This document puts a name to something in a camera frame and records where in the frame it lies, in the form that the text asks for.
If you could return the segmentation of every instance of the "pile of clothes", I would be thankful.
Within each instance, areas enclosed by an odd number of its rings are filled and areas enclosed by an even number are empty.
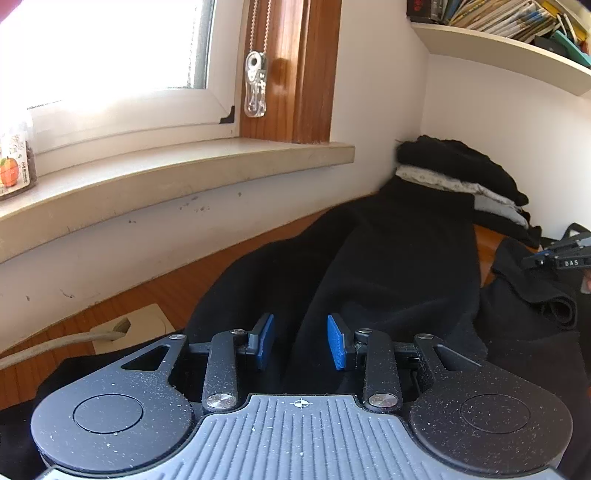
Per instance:
[[[575,295],[555,273],[521,269],[530,255],[524,244],[535,247],[541,235],[518,217],[529,221],[520,209],[527,197],[499,165],[461,142],[420,137],[401,144],[397,158],[402,166],[375,195],[336,206],[298,236],[234,262],[196,306],[184,330],[188,341],[250,329],[272,312],[277,337],[269,367],[249,379],[251,391],[346,394],[356,393],[358,379],[334,368],[328,314],[400,342],[432,333],[557,395],[574,424],[560,472],[591,478],[589,380],[578,332],[589,321],[577,318]],[[496,277],[484,288],[475,222],[511,237],[500,244]],[[44,465],[28,427],[35,406],[129,353],[66,360],[37,398],[0,412],[0,473],[12,480],[39,475]],[[199,389],[202,378],[195,380]]]
[[[532,248],[540,246],[542,229],[530,225],[523,210],[528,197],[515,180],[491,159],[458,140],[420,136],[398,147],[396,176],[432,189],[474,196],[473,221]]]

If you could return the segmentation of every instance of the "wooden window frame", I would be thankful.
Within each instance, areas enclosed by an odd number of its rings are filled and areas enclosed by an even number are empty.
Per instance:
[[[269,0],[259,2],[255,50],[262,47]],[[328,142],[335,92],[341,0],[271,0],[268,39],[267,112],[244,114],[242,137],[311,144]],[[250,1],[245,57],[250,39]]]

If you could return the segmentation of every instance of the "stack of books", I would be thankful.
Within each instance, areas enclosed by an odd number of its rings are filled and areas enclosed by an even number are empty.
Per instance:
[[[574,48],[588,53],[587,28],[559,0],[541,4],[536,0],[408,0],[408,16],[525,43],[535,43],[537,37],[553,41],[559,37],[564,44],[566,38]]]
[[[556,20],[534,0],[465,0],[455,13],[447,9],[443,21],[529,43],[552,31]]]

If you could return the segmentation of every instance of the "white wall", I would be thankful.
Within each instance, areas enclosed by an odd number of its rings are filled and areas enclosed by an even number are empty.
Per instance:
[[[524,75],[429,58],[422,133],[486,153],[528,195],[532,223],[562,236],[591,227],[591,102]]]
[[[0,351],[150,278],[374,191],[391,173],[395,139],[420,132],[428,53],[405,9],[404,0],[343,0],[331,138],[356,145],[354,164],[172,200],[0,264]]]

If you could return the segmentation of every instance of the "circular cap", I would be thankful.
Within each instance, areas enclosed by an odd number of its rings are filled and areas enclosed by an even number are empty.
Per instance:
[[[391,393],[376,393],[369,398],[368,403],[372,407],[391,408],[398,403],[398,397]]]
[[[208,396],[206,402],[207,406],[211,408],[225,410],[236,405],[236,398],[234,395],[230,395],[229,393],[214,393],[213,395]]]
[[[99,395],[79,404],[74,421],[92,433],[117,433],[139,422],[144,409],[136,399],[125,395]]]
[[[530,409],[522,401],[500,394],[468,398],[460,411],[470,425],[487,433],[516,432],[530,419]]]

